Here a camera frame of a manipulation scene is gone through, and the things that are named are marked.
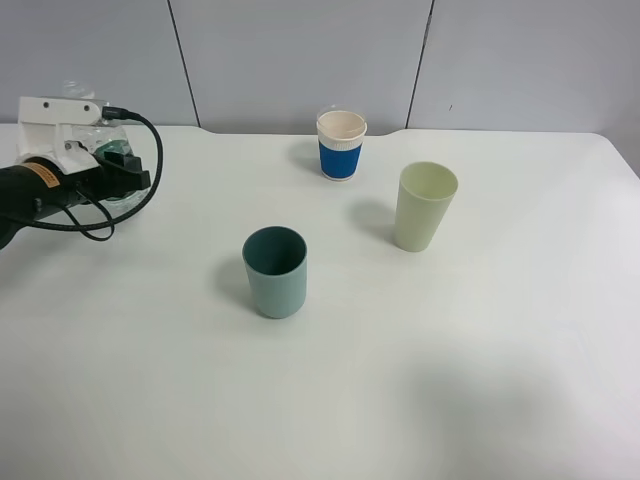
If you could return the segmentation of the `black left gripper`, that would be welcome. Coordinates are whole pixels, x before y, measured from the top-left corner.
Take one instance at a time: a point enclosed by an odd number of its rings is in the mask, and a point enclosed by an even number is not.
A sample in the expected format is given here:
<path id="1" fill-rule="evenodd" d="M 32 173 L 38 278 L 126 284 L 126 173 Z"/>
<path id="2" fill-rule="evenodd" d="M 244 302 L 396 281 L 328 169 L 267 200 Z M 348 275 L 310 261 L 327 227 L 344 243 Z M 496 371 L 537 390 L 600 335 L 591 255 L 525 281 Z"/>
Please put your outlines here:
<path id="1" fill-rule="evenodd" d="M 40 220 L 59 212 L 60 206 L 88 204 L 85 194 L 106 200 L 150 187 L 150 172 L 133 154 L 107 151 L 97 168 L 73 175 L 64 175 L 44 158 L 32 158 L 13 166 L 13 216 Z"/>

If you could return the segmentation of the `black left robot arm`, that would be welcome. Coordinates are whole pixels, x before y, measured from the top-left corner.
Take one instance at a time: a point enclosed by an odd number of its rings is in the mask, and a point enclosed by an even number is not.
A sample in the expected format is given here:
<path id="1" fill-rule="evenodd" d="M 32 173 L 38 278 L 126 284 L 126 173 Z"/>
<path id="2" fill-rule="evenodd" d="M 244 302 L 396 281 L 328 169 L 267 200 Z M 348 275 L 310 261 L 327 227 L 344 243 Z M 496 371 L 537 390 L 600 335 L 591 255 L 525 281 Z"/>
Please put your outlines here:
<path id="1" fill-rule="evenodd" d="M 22 163 L 1 170 L 1 246 L 6 247 L 19 230 L 34 229 L 76 232 L 102 242 L 94 234 L 115 226 L 135 215 L 114 216 L 102 205 L 104 200 L 127 194 L 150 192 L 157 186 L 150 172 L 142 168 L 141 159 L 132 154 L 110 152 L 95 167 L 65 174 L 52 161 L 31 157 Z M 105 217 L 96 224 L 81 224 L 71 213 L 77 205 L 92 205 Z"/>

